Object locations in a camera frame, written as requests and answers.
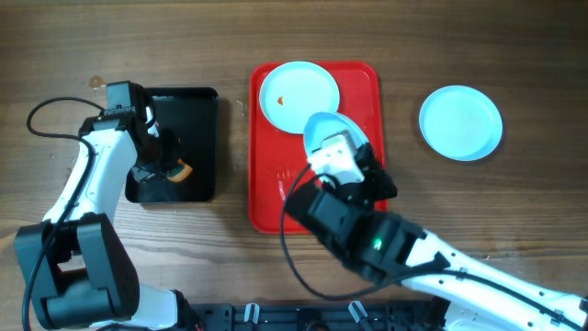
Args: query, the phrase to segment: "black tray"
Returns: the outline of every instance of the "black tray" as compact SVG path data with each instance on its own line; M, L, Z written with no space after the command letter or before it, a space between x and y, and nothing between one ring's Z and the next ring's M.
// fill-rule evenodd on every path
M207 201L214 196L219 95L210 87L145 88L157 110L159 132L171 129L184 149L182 160L193 168L183 181L161 176L137 182L127 175L125 196L131 202Z

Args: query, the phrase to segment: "wooden table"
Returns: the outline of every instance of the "wooden table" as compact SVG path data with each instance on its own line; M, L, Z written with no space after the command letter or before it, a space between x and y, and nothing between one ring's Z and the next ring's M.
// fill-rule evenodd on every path
M145 208L120 199L115 227L141 281L179 289L191 302L317 302L292 276L277 237L257 233L247 220L248 79L271 61L371 63L380 78L389 172L400 190L391 208L517 277L588 294L582 2L58 2L0 1L0 330L20 324L24 281L15 233L53 205L78 152L74 143L29 134L26 117L49 97L105 105L93 76L211 86L221 98L217 197ZM479 162L443 158L418 131L424 98L455 84L478 88L502 112L503 144ZM94 114L62 103L44 109L34 125L77 132ZM313 238L288 242L317 288L366 286ZM389 288L367 300L417 296Z

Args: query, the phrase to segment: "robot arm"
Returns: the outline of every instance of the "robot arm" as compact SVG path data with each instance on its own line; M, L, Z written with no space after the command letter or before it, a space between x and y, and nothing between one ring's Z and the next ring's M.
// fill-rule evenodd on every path
M149 97L141 86L112 84L107 86L107 96L108 110L86 119L79 130L94 147L95 160L55 244L41 263L31 296L33 308L46 329L120 324L196 330L198 317L180 292L139 284L112 226L127 174L133 168L135 179L148 178L150 174L144 169L157 163L161 144L154 119L148 120L152 117L147 110ZM72 174L44 222L19 229L15 249L25 279L35 262L32 257L63 214L87 162L88 150L80 143ZM58 264L72 254L81 255L85 267L62 271Z
M344 132L325 140L309 161L317 174L330 176L322 188L302 184L286 203L287 213L346 268L377 284L394 283L447 300L447 330L586 328L585 299L519 280L398 214L373 211L373 201L395 196L396 188L391 179L381 180L386 176L370 151L369 144L355 148ZM382 182L389 186L375 184Z

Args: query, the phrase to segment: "green led light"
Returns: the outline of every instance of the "green led light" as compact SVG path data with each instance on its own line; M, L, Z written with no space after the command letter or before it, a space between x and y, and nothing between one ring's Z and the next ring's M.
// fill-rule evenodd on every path
M382 240L379 238L374 240L374 249L380 250L381 248L382 248Z

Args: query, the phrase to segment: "light blue plate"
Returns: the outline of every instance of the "light blue plate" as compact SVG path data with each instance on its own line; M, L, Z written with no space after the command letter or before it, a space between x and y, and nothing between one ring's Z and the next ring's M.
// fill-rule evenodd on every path
M467 86L446 86L421 106L424 139L443 156L474 161L490 154L503 136L503 120L492 101Z
M322 141L337 133L348 131L356 148L369 143L366 134L359 129L357 124L347 116L340 113L318 112L309 117L304 126L304 151L307 156L320 149Z
M329 72L314 63L291 62L274 69L261 84L261 110L275 127L301 134L309 117L339 109L339 87Z

